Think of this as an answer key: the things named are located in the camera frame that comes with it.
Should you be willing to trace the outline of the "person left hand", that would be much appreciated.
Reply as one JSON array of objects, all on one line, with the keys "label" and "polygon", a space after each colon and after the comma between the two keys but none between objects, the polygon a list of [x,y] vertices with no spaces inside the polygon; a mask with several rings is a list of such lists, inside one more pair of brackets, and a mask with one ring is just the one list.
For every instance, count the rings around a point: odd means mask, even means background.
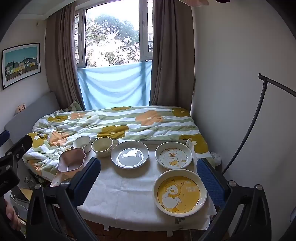
[{"label": "person left hand", "polygon": [[20,231],[21,223],[13,207],[6,201],[6,216],[10,220],[12,229]]}]

